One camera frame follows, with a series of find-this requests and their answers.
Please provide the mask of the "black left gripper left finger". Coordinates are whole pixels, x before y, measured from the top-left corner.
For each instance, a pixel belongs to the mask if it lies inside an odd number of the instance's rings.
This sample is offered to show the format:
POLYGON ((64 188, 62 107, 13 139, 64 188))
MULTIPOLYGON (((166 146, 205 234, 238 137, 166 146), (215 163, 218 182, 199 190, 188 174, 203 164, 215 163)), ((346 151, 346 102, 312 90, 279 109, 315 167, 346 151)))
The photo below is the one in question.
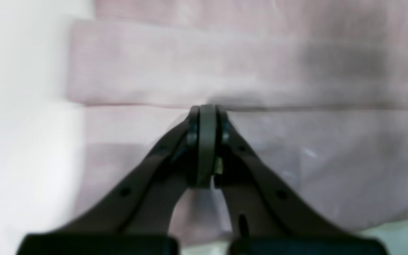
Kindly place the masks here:
POLYGON ((29 234, 18 255, 179 255, 168 235, 172 213, 188 187, 203 184, 199 162, 205 106, 193 106, 122 181, 65 226, 29 234))

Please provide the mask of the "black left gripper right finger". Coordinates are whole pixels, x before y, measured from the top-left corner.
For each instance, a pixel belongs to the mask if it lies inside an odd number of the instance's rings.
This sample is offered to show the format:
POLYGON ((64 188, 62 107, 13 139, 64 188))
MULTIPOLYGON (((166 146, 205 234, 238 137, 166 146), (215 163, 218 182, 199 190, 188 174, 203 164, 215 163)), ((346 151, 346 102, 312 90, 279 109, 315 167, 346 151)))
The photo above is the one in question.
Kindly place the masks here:
POLYGON ((256 155, 215 107, 216 153, 222 173, 216 184, 224 195, 235 239, 229 255, 386 255, 376 239, 345 231, 314 211, 256 155))

